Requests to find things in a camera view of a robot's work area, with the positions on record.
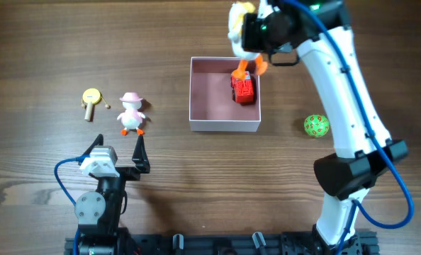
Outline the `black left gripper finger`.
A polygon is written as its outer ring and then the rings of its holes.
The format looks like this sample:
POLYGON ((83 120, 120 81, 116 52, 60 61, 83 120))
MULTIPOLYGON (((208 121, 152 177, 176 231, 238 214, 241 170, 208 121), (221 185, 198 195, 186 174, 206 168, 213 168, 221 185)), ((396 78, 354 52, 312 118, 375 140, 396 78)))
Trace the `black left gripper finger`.
POLYGON ((83 155, 89 155, 95 146, 102 146, 103 145, 103 135, 99 134, 96 139, 91 143, 91 145, 85 150, 83 155))
POLYGON ((150 162, 147 157, 147 152, 145 149, 145 141, 144 136, 140 135, 137 138, 137 142, 134 148, 132 162, 135 164, 135 168, 141 174, 148 174, 150 173, 150 162))

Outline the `white duck with pink hat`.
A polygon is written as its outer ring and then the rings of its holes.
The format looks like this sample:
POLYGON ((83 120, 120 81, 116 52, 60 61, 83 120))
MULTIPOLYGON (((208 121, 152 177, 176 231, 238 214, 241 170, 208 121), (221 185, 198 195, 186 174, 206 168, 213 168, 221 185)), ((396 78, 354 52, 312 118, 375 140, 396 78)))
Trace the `white duck with pink hat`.
POLYGON ((141 126, 146 119, 146 115, 140 111, 142 108, 143 98, 139 97, 135 92, 126 92, 120 98, 124 111, 117 117, 121 121, 123 129, 120 131, 122 136, 126 136, 131 130, 136 131, 138 135, 144 135, 145 132, 141 126))

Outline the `white plush duck yellow hat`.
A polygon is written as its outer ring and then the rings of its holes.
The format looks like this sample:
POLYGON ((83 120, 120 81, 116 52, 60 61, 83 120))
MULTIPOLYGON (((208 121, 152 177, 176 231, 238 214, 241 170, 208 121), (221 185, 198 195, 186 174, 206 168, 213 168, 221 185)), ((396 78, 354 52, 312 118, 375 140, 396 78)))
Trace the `white plush duck yellow hat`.
POLYGON ((227 37, 234 56, 240 59, 237 68, 232 72, 235 79, 245 79, 250 61, 255 63, 256 75, 263 75, 269 66, 260 53, 245 49, 245 18, 248 14, 254 14, 255 10, 255 5, 247 1, 233 2, 229 10, 227 37))

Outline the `red toy fire truck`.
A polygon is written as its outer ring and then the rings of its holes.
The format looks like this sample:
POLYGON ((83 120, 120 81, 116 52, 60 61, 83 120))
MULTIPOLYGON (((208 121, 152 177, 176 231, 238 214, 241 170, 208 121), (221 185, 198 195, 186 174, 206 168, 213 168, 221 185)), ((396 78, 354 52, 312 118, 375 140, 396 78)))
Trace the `red toy fire truck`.
POLYGON ((250 73, 245 72, 244 79, 231 76, 232 99, 236 103, 248 104, 254 102, 254 85, 250 73))

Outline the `green ball with red numbers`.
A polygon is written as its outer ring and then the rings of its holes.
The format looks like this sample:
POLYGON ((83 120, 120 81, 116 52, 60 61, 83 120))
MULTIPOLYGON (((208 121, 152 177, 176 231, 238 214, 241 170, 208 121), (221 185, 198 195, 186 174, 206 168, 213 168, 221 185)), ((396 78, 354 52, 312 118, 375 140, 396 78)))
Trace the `green ball with red numbers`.
POLYGON ((324 115, 309 115, 303 124, 305 132, 314 138, 326 135, 330 130, 330 122, 324 115))

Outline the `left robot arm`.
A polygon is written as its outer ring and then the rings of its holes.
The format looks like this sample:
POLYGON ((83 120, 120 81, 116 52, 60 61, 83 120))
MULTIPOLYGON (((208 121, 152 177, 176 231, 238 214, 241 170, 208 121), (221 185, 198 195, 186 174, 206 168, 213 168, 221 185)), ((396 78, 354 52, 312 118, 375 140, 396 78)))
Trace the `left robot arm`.
POLYGON ((95 191, 81 195, 74 206, 78 219, 77 234, 72 243, 73 254, 141 254, 141 248, 127 228, 120 227, 128 194, 125 185, 139 181, 150 172, 150 163, 142 135, 132 155, 133 166, 117 166, 116 151, 103 144, 100 134, 79 159, 83 175, 98 181, 95 191))

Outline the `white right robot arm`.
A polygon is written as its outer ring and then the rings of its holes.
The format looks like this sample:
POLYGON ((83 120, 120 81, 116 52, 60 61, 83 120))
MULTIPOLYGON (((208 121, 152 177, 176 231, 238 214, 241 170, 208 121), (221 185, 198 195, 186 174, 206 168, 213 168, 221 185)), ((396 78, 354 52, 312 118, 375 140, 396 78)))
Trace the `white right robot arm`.
POLYGON ((367 91, 343 1, 261 1, 242 22, 245 52, 295 51, 305 64, 330 122, 335 151, 314 163, 325 192, 313 230, 316 249, 336 254, 354 242, 362 200, 378 177, 408 154, 381 122, 367 91))

